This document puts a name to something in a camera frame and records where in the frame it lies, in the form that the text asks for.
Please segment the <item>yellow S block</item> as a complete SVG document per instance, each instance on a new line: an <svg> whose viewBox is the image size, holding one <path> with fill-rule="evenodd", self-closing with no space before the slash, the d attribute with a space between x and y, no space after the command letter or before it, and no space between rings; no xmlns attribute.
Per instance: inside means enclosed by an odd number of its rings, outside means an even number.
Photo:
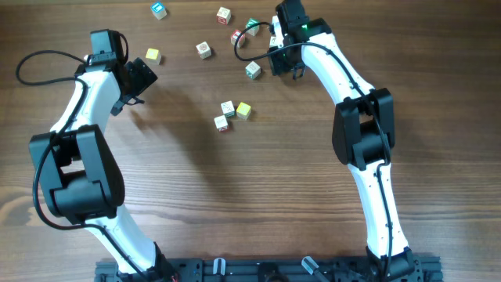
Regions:
<svg viewBox="0 0 501 282"><path fill-rule="evenodd" d="M251 114L251 106L241 102L239 106L236 109L236 115L240 119L247 120L250 117Z"/></svg>

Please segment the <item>red A block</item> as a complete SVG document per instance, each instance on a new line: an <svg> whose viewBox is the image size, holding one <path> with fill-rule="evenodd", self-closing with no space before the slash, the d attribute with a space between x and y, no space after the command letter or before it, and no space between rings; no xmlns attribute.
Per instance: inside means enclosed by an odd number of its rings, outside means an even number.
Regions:
<svg viewBox="0 0 501 282"><path fill-rule="evenodd" d="M215 117L214 123L215 123L216 129L219 132L225 132L229 129L229 123L228 123L228 120L227 120L225 115Z"/></svg>

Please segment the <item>green N block number 8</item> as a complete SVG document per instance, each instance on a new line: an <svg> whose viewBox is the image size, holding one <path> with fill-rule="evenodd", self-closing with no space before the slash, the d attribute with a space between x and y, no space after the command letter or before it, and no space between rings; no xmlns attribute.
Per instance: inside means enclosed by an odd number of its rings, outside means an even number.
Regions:
<svg viewBox="0 0 501 282"><path fill-rule="evenodd" d="M245 67L246 75L254 80L260 73L261 73L261 67L255 63L254 61L251 61L246 67Z"/></svg>

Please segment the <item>red I block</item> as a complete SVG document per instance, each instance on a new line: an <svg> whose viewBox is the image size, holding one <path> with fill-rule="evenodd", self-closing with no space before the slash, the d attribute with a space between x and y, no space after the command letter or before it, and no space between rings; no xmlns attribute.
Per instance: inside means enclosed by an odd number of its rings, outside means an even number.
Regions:
<svg viewBox="0 0 501 282"><path fill-rule="evenodd" d="M230 43L232 45L236 45L236 47L239 49L241 48L246 41L246 35L242 35L241 31L239 30L234 30L232 35L230 36Z"/></svg>

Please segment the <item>red shell block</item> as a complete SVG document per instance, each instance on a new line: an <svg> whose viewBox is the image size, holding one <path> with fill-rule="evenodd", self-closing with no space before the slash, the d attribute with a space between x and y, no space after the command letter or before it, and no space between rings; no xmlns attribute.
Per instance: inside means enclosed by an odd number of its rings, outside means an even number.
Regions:
<svg viewBox="0 0 501 282"><path fill-rule="evenodd" d="M201 42L196 45L196 50L202 60L211 56L211 47L207 42Z"/></svg>

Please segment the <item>green V block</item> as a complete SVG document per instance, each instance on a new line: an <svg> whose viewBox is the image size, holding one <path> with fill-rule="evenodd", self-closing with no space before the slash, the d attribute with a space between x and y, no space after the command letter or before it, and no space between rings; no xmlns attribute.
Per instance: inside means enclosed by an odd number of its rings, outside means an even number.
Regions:
<svg viewBox="0 0 501 282"><path fill-rule="evenodd" d="M236 115L236 110L232 101L226 101L221 104L222 113L226 118L231 118Z"/></svg>

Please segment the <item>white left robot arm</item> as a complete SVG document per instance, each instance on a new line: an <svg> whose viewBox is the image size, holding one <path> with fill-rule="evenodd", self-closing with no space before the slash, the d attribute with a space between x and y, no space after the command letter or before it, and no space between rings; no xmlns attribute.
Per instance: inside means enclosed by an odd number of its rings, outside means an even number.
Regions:
<svg viewBox="0 0 501 282"><path fill-rule="evenodd" d="M56 230L87 230L114 257L96 266L97 281L175 281L174 267L138 227L124 205L124 180L104 138L110 116L142 103L157 76L140 59L130 61L125 36L90 34L92 53L81 60L66 110L29 151L35 173L32 197L38 217Z"/></svg>

